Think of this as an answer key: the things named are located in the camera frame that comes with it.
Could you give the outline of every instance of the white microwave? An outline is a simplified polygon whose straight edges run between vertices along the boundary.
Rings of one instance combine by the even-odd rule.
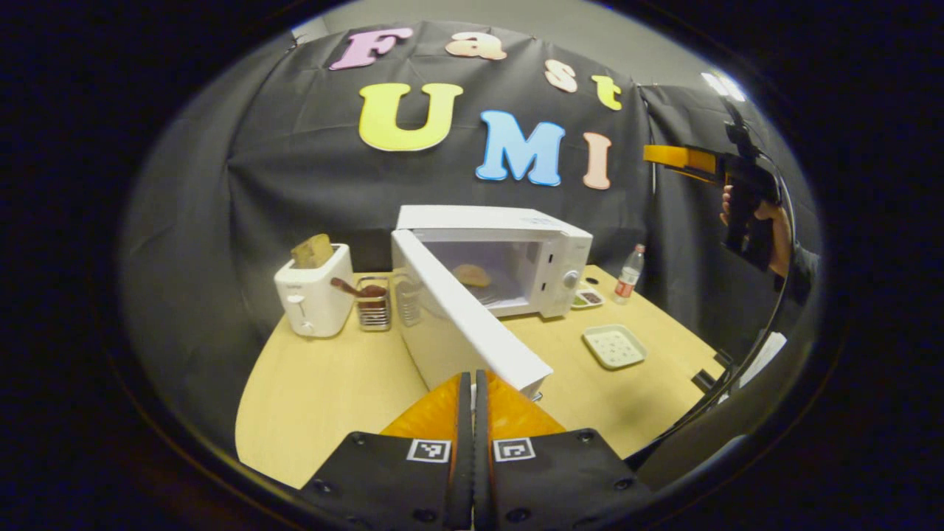
[[[405,205],[392,240],[395,324],[427,386],[489,368],[533,397],[552,370],[496,317],[567,313],[593,235],[531,209]],[[462,285],[463,265],[488,285]]]

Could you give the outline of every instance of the hand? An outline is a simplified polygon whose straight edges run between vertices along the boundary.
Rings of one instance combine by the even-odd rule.
[[[721,222],[728,225],[728,214],[731,213],[731,191],[732,185],[724,187],[724,193],[721,194],[721,210],[724,212],[719,215]],[[784,207],[778,207],[767,201],[761,201],[761,206],[754,211],[754,217],[760,220],[773,220],[773,251],[770,253],[770,270],[782,277],[786,277],[786,272],[790,269],[790,252],[792,250],[790,234],[790,224],[786,219]]]

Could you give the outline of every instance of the wooden table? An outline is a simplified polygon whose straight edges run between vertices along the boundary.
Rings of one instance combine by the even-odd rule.
[[[554,373],[539,402],[564,428],[592,427],[617,454],[641,449],[701,397],[691,379],[723,368],[715,351],[654,304],[633,294],[610,301],[615,279],[589,265],[583,278],[606,299],[565,317],[501,321]],[[646,346],[646,361],[610,371],[583,343],[591,326],[622,324]],[[283,318],[262,349],[236,417],[236,449],[247,466],[301,488],[352,431],[377,433],[428,392],[396,328],[362,332],[356,311],[333,338],[296,335]]]

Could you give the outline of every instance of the yellow letter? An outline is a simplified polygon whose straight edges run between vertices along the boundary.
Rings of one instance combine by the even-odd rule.
[[[452,42],[446,45],[446,51],[454,56],[481,57],[500,60],[508,57],[501,51],[501,40],[495,35],[464,31],[452,36]]]
[[[616,101],[614,96],[614,94],[622,94],[623,91],[613,83],[612,78],[609,76],[591,76],[590,78],[597,82],[597,97],[600,103],[614,111],[623,108],[623,104]]]
[[[597,133],[584,133],[583,140],[587,141],[590,152],[587,154],[587,174],[583,176],[583,184],[588,188],[606,190],[610,187],[610,180],[606,178],[606,152],[613,144],[609,138]]]
[[[423,92],[430,95],[430,112],[426,125],[413,130],[396,126],[400,97],[409,92],[410,85],[403,83],[380,83],[361,89],[363,109],[358,130],[368,146],[384,151],[419,151],[443,142],[449,135],[452,105],[463,88],[447,83],[423,85]]]
[[[561,89],[566,93],[577,92],[577,80],[574,79],[574,69],[569,64],[564,64],[558,60],[551,59],[544,61],[548,70],[544,77],[548,79],[551,85]]]

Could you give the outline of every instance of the white toaster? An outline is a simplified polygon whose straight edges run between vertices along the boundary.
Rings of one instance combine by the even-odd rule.
[[[354,297],[331,285],[337,277],[354,283],[350,248],[331,244],[334,254],[316,269],[294,269],[290,260],[276,273],[278,298],[285,315],[298,335],[331,337],[344,328]]]

